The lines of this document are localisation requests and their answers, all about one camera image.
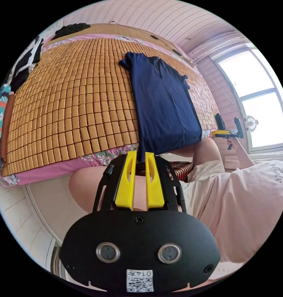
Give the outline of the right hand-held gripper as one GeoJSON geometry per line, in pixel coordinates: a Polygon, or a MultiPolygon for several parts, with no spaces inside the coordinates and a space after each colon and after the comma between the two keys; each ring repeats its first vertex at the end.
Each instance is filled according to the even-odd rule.
{"type": "Polygon", "coordinates": [[[219,113],[215,115],[215,119],[218,125],[218,129],[212,131],[213,137],[215,138],[223,138],[228,139],[229,137],[240,138],[243,139],[244,134],[242,130],[242,126],[239,118],[234,118],[234,123],[236,125],[236,129],[226,129],[225,123],[219,113]]]}

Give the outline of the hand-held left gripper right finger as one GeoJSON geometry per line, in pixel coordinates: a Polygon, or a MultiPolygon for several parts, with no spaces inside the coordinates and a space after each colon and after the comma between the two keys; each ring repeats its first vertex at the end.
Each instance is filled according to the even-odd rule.
{"type": "Polygon", "coordinates": [[[161,186],[155,155],[145,153],[146,168],[146,207],[147,210],[160,209],[164,207],[164,196],[161,186]]]}

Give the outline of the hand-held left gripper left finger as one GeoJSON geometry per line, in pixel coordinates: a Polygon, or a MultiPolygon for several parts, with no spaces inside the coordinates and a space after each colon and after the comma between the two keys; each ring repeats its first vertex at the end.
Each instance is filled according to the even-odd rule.
{"type": "Polygon", "coordinates": [[[137,151],[126,155],[115,198],[117,208],[133,210],[137,151]]]}

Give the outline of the person's right hand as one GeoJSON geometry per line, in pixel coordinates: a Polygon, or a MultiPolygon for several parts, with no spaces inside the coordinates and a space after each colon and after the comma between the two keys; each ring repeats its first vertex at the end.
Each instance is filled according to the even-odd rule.
{"type": "Polygon", "coordinates": [[[241,143],[238,138],[228,137],[227,139],[228,150],[239,149],[241,147],[241,143]]]}

